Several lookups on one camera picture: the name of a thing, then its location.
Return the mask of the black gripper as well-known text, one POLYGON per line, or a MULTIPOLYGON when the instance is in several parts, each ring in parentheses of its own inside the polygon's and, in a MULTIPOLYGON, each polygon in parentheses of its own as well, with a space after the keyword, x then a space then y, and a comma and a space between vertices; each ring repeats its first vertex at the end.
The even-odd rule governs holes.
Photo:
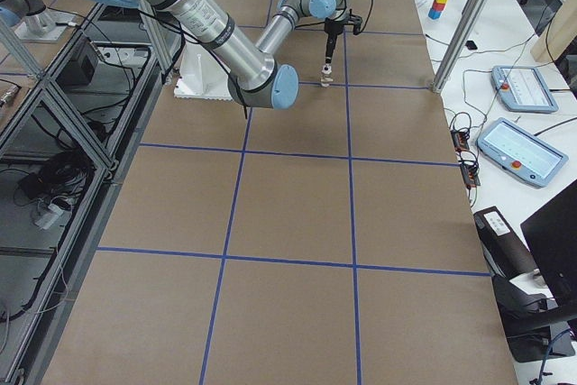
POLYGON ((325 19, 324 32, 327 34, 325 46, 325 64, 331 65, 334 57, 334 50, 338 42, 338 36, 343 33, 346 21, 325 19))

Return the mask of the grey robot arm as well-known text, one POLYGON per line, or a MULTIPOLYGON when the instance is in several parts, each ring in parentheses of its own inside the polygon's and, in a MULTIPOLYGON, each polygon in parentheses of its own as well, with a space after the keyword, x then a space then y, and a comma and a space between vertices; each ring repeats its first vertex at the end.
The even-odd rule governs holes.
MULTIPOLYGON (((140 0, 92 0, 135 9, 140 0)), ((348 0, 280 0, 278 10, 260 39, 252 42, 216 0, 146 0, 171 14, 192 37, 229 69, 232 99, 246 107, 287 109, 298 97, 298 73, 279 64, 274 54, 300 19, 315 17, 343 21, 348 0)))

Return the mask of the grey robot arm base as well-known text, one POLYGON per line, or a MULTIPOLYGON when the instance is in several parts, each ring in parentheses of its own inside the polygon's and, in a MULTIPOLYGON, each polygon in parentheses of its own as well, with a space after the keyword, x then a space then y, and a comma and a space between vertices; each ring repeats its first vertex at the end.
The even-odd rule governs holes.
POLYGON ((55 42, 64 32, 43 0, 1 0, 1 19, 22 41, 55 42))

